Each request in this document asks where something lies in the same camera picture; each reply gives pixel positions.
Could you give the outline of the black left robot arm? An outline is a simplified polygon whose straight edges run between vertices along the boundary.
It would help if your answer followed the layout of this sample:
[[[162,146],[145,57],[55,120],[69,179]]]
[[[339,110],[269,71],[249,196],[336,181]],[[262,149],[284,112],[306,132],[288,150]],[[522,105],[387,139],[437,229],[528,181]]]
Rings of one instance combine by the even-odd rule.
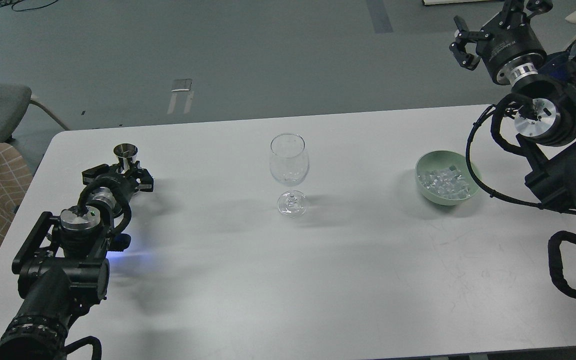
[[[67,343],[74,325],[106,298],[109,252],[131,244],[131,198],[152,192],[154,179],[139,162],[83,171],[77,203],[58,215],[42,212],[11,264],[23,303],[0,338],[0,360],[65,360],[91,347],[102,358],[99,338]]]

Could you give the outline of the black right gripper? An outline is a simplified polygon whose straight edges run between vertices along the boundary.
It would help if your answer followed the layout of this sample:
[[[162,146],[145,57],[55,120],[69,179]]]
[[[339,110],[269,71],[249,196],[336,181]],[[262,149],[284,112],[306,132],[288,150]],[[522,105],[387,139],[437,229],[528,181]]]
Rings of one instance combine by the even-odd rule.
[[[454,16],[454,41],[449,49],[460,67],[474,71],[482,59],[490,78],[497,85],[509,85],[505,66],[515,59],[527,58],[537,68],[546,62],[544,50],[530,22],[553,9],[552,0],[503,0],[500,14],[480,30],[470,30],[461,16]],[[478,55],[467,51],[478,43]]]

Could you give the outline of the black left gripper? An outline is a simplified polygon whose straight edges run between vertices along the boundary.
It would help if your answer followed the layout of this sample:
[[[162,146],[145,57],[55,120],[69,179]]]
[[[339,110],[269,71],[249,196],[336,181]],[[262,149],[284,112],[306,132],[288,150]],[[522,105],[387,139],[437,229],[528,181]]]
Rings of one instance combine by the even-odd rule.
[[[154,178],[147,169],[120,173],[118,164],[101,164],[84,170],[82,181],[82,204],[94,199],[106,202],[114,217],[123,214],[124,204],[130,203],[135,193],[154,191]]]

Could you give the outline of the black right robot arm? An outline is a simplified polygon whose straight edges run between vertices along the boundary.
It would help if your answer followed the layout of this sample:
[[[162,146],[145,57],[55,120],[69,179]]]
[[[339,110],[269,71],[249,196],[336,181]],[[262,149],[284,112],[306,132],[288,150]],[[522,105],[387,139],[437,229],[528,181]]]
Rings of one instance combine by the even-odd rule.
[[[449,49],[462,68],[473,71],[482,62],[494,84],[510,86],[510,93],[489,105],[468,135],[465,162],[475,184],[490,198],[576,215],[576,62],[569,59],[569,50],[547,54],[531,27],[532,18],[551,9],[550,0],[505,0],[479,30],[470,30],[455,16]],[[531,172],[525,186],[537,202],[500,193],[475,173],[471,146],[486,120],[498,146],[528,161]],[[576,300],[576,289],[563,273],[563,242],[576,245],[576,234],[558,231],[548,240],[550,278],[560,292]]]

